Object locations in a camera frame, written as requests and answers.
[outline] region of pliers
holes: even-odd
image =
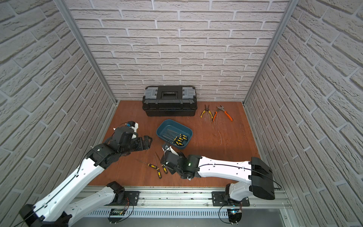
[[[213,118],[212,112],[209,110],[209,105],[208,105],[208,107],[206,105],[204,105],[204,110],[203,110],[202,114],[200,115],[200,117],[202,117],[205,112],[208,112],[211,115],[211,118]]]
[[[216,116],[217,116],[217,113],[218,113],[218,111],[220,111],[220,110],[222,110],[224,113],[225,113],[225,115],[227,115],[227,117],[231,120],[231,121],[233,121],[233,119],[232,119],[232,117],[227,113],[227,111],[225,111],[224,110],[224,108],[223,108],[223,106],[221,106],[221,107],[218,107],[217,106],[217,111],[214,113],[214,117],[213,117],[213,120],[212,120],[212,122],[214,122],[214,119],[216,118]]]

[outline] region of orange pliers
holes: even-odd
[[[216,118],[217,113],[218,113],[218,111],[220,111],[220,110],[222,110],[222,111],[225,113],[225,115],[227,115],[227,117],[228,117],[231,121],[233,121],[232,117],[231,117],[231,116],[227,113],[227,111],[225,111],[225,110],[224,110],[223,106],[221,106],[221,107],[218,107],[218,106],[217,106],[217,108],[218,108],[218,110],[214,113],[214,117],[213,117],[212,122],[214,122],[214,119]]]

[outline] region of black toolbox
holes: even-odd
[[[197,98],[193,86],[148,86],[142,109],[149,117],[194,116]]]

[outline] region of toolbox handle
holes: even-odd
[[[176,99],[178,98],[178,92],[161,92],[161,98]]]

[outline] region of blue tray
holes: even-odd
[[[171,134],[168,133],[168,130],[172,130],[176,133],[179,133],[179,134],[181,133],[183,135],[186,135],[188,137],[188,140],[182,142],[183,146],[178,146],[176,144],[173,144],[172,143],[173,140],[163,137],[164,135],[171,137]],[[193,131],[190,128],[188,128],[176,121],[168,119],[161,123],[161,125],[156,130],[156,134],[158,135],[158,137],[160,139],[162,139],[165,142],[169,142],[172,146],[174,146],[178,149],[184,149],[188,145],[189,141],[191,140],[191,138],[193,136]]]

